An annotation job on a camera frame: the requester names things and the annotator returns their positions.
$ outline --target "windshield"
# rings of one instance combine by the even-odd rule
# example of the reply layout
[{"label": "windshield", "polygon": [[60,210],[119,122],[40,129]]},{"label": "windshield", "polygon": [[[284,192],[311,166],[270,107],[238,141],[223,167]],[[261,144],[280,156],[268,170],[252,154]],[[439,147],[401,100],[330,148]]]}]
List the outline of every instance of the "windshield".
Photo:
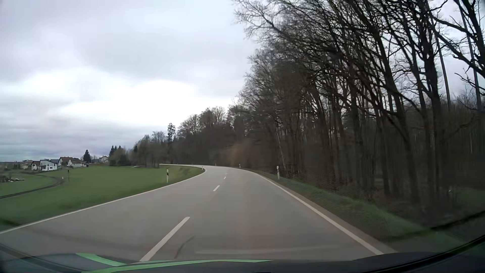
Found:
[{"label": "windshield", "polygon": [[421,258],[480,238],[482,5],[2,1],[2,260]]}]

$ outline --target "asphalt road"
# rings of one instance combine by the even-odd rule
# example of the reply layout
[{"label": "asphalt road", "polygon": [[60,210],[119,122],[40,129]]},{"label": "asphalt road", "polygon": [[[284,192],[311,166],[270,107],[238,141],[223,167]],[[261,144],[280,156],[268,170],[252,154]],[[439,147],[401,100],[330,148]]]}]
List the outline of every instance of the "asphalt road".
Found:
[{"label": "asphalt road", "polygon": [[95,253],[132,260],[375,255],[261,176],[204,168],[167,187],[2,232],[0,243],[31,255]]}]

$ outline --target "red roof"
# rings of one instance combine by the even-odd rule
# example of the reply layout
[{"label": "red roof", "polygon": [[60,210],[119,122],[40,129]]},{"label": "red roof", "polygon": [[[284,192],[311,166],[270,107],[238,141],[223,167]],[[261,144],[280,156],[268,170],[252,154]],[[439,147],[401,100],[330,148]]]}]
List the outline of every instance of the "red roof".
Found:
[{"label": "red roof", "polygon": [[62,161],[65,161],[65,162],[69,162],[70,159],[72,159],[72,157],[69,157],[69,156],[61,156],[60,158]]}]

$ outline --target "car hood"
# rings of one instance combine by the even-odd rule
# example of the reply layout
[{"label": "car hood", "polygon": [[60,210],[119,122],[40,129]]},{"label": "car hood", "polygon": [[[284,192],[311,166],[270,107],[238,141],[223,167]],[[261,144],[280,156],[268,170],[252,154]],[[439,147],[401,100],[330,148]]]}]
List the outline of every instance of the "car hood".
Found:
[{"label": "car hood", "polygon": [[[0,271],[5,273],[353,273],[395,268],[397,265],[423,260],[435,254],[429,252],[392,253],[351,261],[211,259],[139,262],[96,254],[75,253],[10,259],[1,263]],[[473,270],[477,267],[483,268],[483,262],[480,259],[469,256],[460,256],[460,258],[461,261],[455,259],[450,265],[442,265],[441,272],[453,272],[453,270],[457,272],[459,270],[464,273],[467,271],[464,265],[472,266]]]}]

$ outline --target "sky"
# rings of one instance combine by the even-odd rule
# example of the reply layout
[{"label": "sky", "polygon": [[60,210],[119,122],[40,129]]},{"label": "sky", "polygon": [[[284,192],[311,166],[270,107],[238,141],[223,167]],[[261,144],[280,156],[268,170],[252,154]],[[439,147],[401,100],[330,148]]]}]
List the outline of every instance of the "sky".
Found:
[{"label": "sky", "polygon": [[0,161],[108,154],[227,107],[256,44],[229,0],[4,0]]}]

